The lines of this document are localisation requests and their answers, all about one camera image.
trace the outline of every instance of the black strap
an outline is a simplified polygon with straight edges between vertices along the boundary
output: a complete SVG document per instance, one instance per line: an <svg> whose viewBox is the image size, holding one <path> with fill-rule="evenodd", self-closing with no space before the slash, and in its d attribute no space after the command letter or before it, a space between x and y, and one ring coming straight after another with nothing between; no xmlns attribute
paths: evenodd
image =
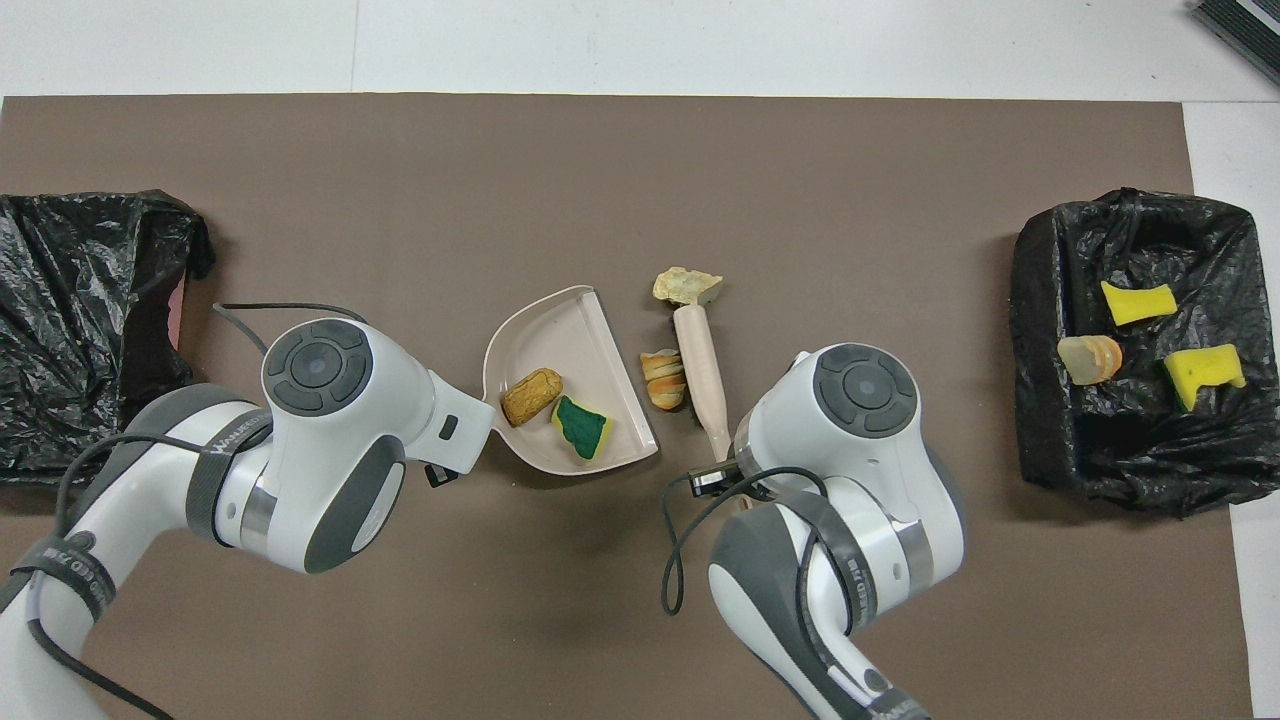
<svg viewBox="0 0 1280 720"><path fill-rule="evenodd" d="M890 688L884 694L867 706L870 717L893 717L895 720L933 720L929 711L920 707L914 697L899 688Z"/></svg>
<svg viewBox="0 0 1280 720"><path fill-rule="evenodd" d="M9 570L10 575L41 571L56 578L84 601L96 623L115 600L115 583L106 568L88 551L93 536L86 532L69 538L46 536L31 546L27 555Z"/></svg>
<svg viewBox="0 0 1280 720"><path fill-rule="evenodd" d="M863 548L854 538L849 525L831 502L810 492L792 492L777 500L778 505L800 516L818 534L833 560L849 605L849 628L845 634L852 634L865 628L876 619L876 580Z"/></svg>
<svg viewBox="0 0 1280 720"><path fill-rule="evenodd" d="M187 486L187 527L191 532L223 547L230 547L214 529L214 512L218 510L218 495L223 482L232 469L236 454L246 445L261 442L271 430L271 414L266 410L250 410L218 430L200 451L196 466L191 471Z"/></svg>

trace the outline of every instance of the white table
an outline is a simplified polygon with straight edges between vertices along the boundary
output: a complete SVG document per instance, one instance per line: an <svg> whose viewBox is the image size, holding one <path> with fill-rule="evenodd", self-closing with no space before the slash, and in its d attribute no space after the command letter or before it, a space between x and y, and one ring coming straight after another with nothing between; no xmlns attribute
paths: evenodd
<svg viewBox="0 0 1280 720"><path fill-rule="evenodd" d="M1178 101L1197 192L1254 214L1280 278L1280 87L1178 0L0 0L0 106L365 91ZM1254 714L1280 716L1280 495L1231 521Z"/></svg>

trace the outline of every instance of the sponge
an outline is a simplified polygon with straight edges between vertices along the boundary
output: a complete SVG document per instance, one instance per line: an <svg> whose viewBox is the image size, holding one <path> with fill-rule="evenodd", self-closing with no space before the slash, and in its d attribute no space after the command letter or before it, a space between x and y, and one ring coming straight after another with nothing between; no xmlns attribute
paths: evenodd
<svg viewBox="0 0 1280 720"><path fill-rule="evenodd" d="M1103 281L1102 295L1107 299L1116 327L1178 311L1174 292L1167 284L1151 290L1124 290Z"/></svg>
<svg viewBox="0 0 1280 720"><path fill-rule="evenodd" d="M564 380L550 368L539 368L502 396L502 414L511 427L518 428L534 419L564 389Z"/></svg>
<svg viewBox="0 0 1280 720"><path fill-rule="evenodd" d="M556 409L552 411L552 421L564 434L564 439L573 446L577 456L582 460L591 460L600 451L604 441L613 429L613 419L605 418L570 400L562 395Z"/></svg>
<svg viewBox="0 0 1280 720"><path fill-rule="evenodd" d="M1204 386L1231 383L1244 387L1244 370L1234 345L1179 350L1165 357L1165 368L1174 380L1178 400L1188 413L1196 409L1196 393Z"/></svg>

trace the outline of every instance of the yellow sponge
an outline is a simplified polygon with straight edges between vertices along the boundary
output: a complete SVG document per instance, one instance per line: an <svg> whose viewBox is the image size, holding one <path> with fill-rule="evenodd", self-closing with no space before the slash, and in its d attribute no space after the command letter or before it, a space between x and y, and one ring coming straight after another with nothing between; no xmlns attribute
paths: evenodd
<svg viewBox="0 0 1280 720"><path fill-rule="evenodd" d="M556 410L552 411L552 421L564 434L564 439L573 446L573 451L582 460L591 460L604 446L604 441L613 429L613 419L599 413L593 413L586 407L573 402L567 395L562 395Z"/></svg>
<svg viewBox="0 0 1280 720"><path fill-rule="evenodd" d="M1107 299L1107 307L1117 327L1178 311L1174 292L1167 284L1151 290L1124 290L1103 281L1102 295Z"/></svg>
<svg viewBox="0 0 1280 720"><path fill-rule="evenodd" d="M1179 350L1165 357L1165 368L1174 380L1178 400L1188 413L1196 407L1196 393L1204 386L1231 383L1244 387L1244 370L1234 345Z"/></svg>

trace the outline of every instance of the green sponge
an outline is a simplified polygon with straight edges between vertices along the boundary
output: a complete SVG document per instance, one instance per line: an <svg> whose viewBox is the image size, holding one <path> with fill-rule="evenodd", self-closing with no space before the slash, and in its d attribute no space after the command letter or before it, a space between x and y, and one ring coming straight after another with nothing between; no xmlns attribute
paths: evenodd
<svg viewBox="0 0 1280 720"><path fill-rule="evenodd" d="M561 396L552 411L552 421L564 434L564 439L573 446L579 457L591 460L600 451L604 439L613 429L613 420L599 413L593 413L586 407L573 402L567 395Z"/></svg>

